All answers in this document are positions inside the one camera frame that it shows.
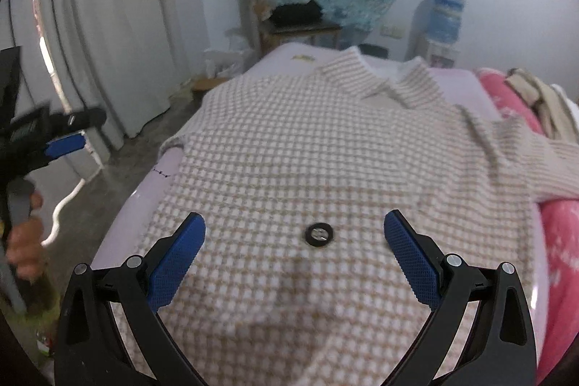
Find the human hand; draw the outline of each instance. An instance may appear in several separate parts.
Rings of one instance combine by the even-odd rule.
[[[33,209],[39,209],[42,206],[40,193],[34,192],[30,203]],[[19,278],[33,282],[44,272],[42,233],[42,220],[37,216],[31,216],[10,232],[6,257],[16,267]]]

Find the wall outlet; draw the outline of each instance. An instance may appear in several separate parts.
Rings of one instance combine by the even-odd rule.
[[[405,34],[406,30],[404,29],[404,27],[401,27],[399,25],[383,24],[382,27],[380,28],[380,35],[382,35],[383,37],[391,37],[399,40],[400,38],[404,38]]]

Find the button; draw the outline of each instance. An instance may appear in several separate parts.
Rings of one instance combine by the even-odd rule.
[[[324,247],[332,242],[334,229],[327,223],[316,223],[306,229],[306,242],[310,246]]]

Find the beige clothing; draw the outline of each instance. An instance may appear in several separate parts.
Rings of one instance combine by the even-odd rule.
[[[191,211],[205,218],[205,243],[159,314],[211,385],[381,384],[430,312],[384,239],[386,213],[472,265],[513,262],[530,299],[530,201],[579,196],[579,147],[447,104],[424,64],[378,79],[356,49],[306,77],[227,82],[195,120],[167,144],[185,157],[136,252]],[[334,228],[324,248],[303,238],[317,221]]]
[[[539,119],[546,136],[577,144],[579,132],[561,94],[524,69],[512,69],[506,79]]]

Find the black bag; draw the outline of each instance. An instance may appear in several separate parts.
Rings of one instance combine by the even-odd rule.
[[[278,5],[269,18],[276,27],[315,24],[322,20],[322,8],[314,0],[307,4]]]

